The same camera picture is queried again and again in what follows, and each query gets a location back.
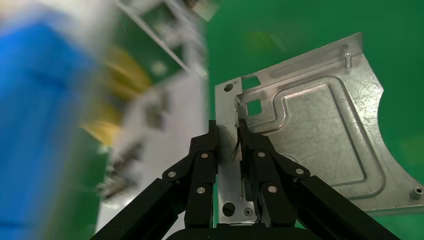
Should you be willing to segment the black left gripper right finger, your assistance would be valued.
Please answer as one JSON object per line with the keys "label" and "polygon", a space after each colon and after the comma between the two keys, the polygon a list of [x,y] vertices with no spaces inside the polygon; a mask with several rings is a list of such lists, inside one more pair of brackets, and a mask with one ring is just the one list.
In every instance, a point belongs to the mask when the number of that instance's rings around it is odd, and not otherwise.
{"label": "black left gripper right finger", "polygon": [[396,236],[240,119],[241,169],[262,228],[254,240],[394,240]]}

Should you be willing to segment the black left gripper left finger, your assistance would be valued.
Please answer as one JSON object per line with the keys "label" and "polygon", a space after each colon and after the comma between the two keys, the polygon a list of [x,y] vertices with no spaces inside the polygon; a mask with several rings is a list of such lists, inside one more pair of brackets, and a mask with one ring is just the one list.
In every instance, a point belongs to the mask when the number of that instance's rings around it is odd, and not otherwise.
{"label": "black left gripper left finger", "polygon": [[102,227],[93,240],[199,240],[213,229],[218,133],[193,137],[189,153]]}

